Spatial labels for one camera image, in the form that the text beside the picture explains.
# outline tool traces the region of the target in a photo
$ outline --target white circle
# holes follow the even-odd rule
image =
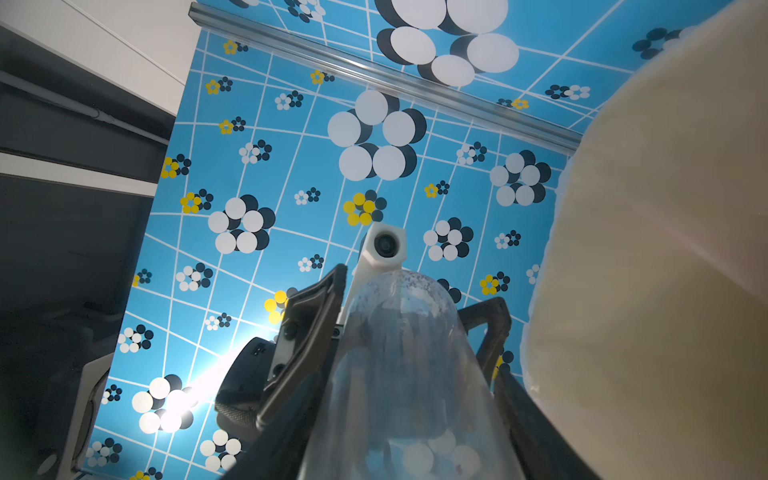
[[[245,214],[245,202],[237,197],[230,198],[227,200],[227,205],[224,207],[224,212],[226,212],[227,216],[232,220],[243,218],[243,215]]]
[[[234,467],[236,463],[237,459],[235,458],[235,455],[225,455],[221,458],[221,468],[224,470],[229,470]]]
[[[160,426],[168,433],[174,433],[181,427],[181,414],[179,412],[172,412],[166,410],[163,416],[160,417]]]
[[[340,111],[328,120],[328,136],[340,147],[352,147],[360,138],[360,121],[348,111]]]
[[[152,410],[153,403],[154,400],[149,392],[139,392],[134,395],[134,398],[131,400],[131,406],[133,406],[134,410],[138,413],[149,412]]]
[[[429,259],[436,262],[442,258],[442,248],[439,245],[434,245],[429,248]]]
[[[392,145],[381,147],[373,155],[373,171],[383,180],[396,180],[406,171],[406,156]]]
[[[259,242],[251,232],[242,232],[237,236],[237,249],[243,253],[253,253]]]
[[[491,169],[491,183],[494,187],[500,187],[509,181],[509,172],[501,165]]]
[[[210,440],[206,440],[205,442],[200,444],[200,453],[202,453],[206,457],[210,457],[211,455],[216,453],[216,444]]]
[[[227,453],[231,455],[237,455],[240,453],[240,450],[243,448],[243,446],[240,444],[240,440],[238,439],[229,439],[227,440]]]
[[[535,165],[526,165],[520,172],[520,181],[526,185],[536,185],[540,179],[541,172]]]
[[[425,475],[432,470],[432,464],[435,462],[435,455],[427,445],[423,443],[414,443],[402,452],[402,466],[406,471],[418,477]]]
[[[230,436],[224,430],[217,430],[213,435],[214,443],[218,446],[222,446],[227,443]]]
[[[445,248],[442,249],[442,255],[448,261],[456,260],[458,257],[458,249],[454,245],[446,245]]]
[[[434,230],[424,233],[424,243],[429,246],[437,244],[437,233]]]
[[[449,231],[451,231],[451,224],[446,222],[445,220],[440,220],[438,223],[435,224],[435,232],[440,237],[444,237],[445,235],[448,235]]]
[[[261,216],[258,210],[251,210],[243,215],[243,227],[249,232],[257,232],[263,226],[264,217]]]
[[[416,134],[416,124],[413,118],[404,111],[395,111],[384,119],[384,138],[396,147],[411,143]]]
[[[392,0],[392,7],[405,23],[422,30],[437,28],[445,18],[444,0]]]
[[[472,478],[480,470],[480,455],[468,445],[459,445],[451,454],[453,465],[462,469],[463,478]]]
[[[428,64],[437,55],[437,49],[429,35],[413,27],[395,28],[389,40],[396,54],[416,65]]]
[[[155,433],[160,427],[160,417],[155,412],[144,413],[139,418],[139,428],[144,433]]]
[[[515,192],[515,199],[523,207],[527,207],[528,205],[532,204],[534,196],[535,195],[533,193],[533,189],[528,185],[521,185]]]
[[[520,50],[504,35],[486,33],[474,37],[469,42],[467,58],[478,70],[501,73],[518,63]]]
[[[224,255],[235,251],[236,245],[237,240],[235,240],[235,236],[229,232],[219,233],[219,236],[216,237],[216,250],[219,250]]]
[[[149,393],[158,400],[164,399],[170,393],[170,383],[163,377],[158,377],[149,383]]]
[[[355,113],[366,125],[378,125],[384,121],[389,105],[380,91],[366,90],[355,101]]]
[[[230,226],[230,219],[224,212],[213,212],[208,217],[208,228],[214,233],[223,233]]]
[[[339,157],[339,170],[347,180],[361,181],[371,173],[373,160],[371,154],[363,148],[355,145],[345,149]]]
[[[221,460],[219,457],[211,456],[205,459],[205,469],[211,472],[215,472],[221,466]]]
[[[507,18],[507,0],[448,0],[448,13],[462,30],[488,33]]]
[[[55,453],[51,453],[43,462],[38,466],[37,474],[43,475],[48,470],[53,468],[53,465],[56,464],[56,460],[58,460],[58,456]]]
[[[462,233],[458,230],[448,232],[448,242],[451,245],[459,245],[462,242]]]
[[[510,174],[519,174],[525,168],[525,159],[520,154],[509,154],[505,165]]]
[[[435,77],[451,87],[464,87],[475,80],[475,69],[457,55],[440,55],[432,62]]]
[[[661,47],[664,51],[669,51],[675,47],[677,47],[680,44],[679,38],[670,38],[666,42],[664,42],[664,45]]]
[[[496,201],[502,207],[509,207],[515,202],[515,191],[509,185],[499,187],[496,191]]]

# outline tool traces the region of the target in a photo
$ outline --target transparent plastic container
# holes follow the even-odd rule
[[[523,478],[440,284],[388,272],[353,299],[299,478]]]

